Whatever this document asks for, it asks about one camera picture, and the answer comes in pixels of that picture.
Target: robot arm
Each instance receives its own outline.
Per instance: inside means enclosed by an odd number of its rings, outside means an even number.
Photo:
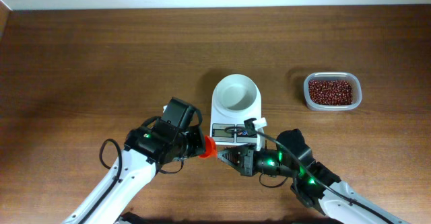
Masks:
[[[199,123],[189,126],[196,113]],[[133,129],[103,180],[64,224],[114,223],[130,200],[148,184],[164,164],[203,155],[205,140],[200,124],[202,116],[194,106],[172,98],[163,116],[146,120]]]
[[[253,125],[244,124],[246,129],[241,130],[253,133]],[[293,178],[290,189],[305,207],[312,207],[343,223],[407,223],[357,194],[339,176],[317,162],[298,129],[281,133],[277,140],[263,133],[257,134],[277,142],[277,150],[264,148],[256,151],[253,145],[243,145],[220,151],[218,158],[243,176],[260,172]]]

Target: transparent container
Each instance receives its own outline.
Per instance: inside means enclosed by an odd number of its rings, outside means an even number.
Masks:
[[[308,82],[310,80],[321,80],[321,81],[335,81],[335,80],[346,80],[352,86],[352,104],[348,106],[327,106],[314,103],[310,98],[310,92],[308,91]],[[358,107],[362,101],[361,85],[359,84],[358,78],[351,73],[344,72],[320,72],[310,74],[304,81],[304,95],[307,102],[307,107],[310,110],[320,111],[338,111],[338,110],[353,110]]]

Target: wooden surface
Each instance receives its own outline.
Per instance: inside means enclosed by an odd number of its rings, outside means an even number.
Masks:
[[[105,175],[103,140],[123,142],[172,96],[201,109],[208,134],[212,91],[231,73],[259,87],[266,133],[299,128],[357,192],[429,223],[430,48],[429,5],[14,11],[0,47],[0,223],[61,222]],[[319,71],[356,75],[359,108],[308,110],[302,84]],[[264,188],[194,158],[156,176],[126,211],[176,221],[320,217],[289,185]]]
[[[6,27],[7,18],[9,17],[9,8],[0,0],[0,42],[3,37],[3,31]]]

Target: orange-red silicone tip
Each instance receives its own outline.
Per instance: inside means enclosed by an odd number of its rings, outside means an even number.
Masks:
[[[216,142],[209,136],[205,136],[205,153],[200,155],[200,158],[217,157]]]

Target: red beans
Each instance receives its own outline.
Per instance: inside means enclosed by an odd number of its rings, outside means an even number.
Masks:
[[[326,106],[347,106],[352,104],[352,86],[346,80],[308,82],[311,100]]]

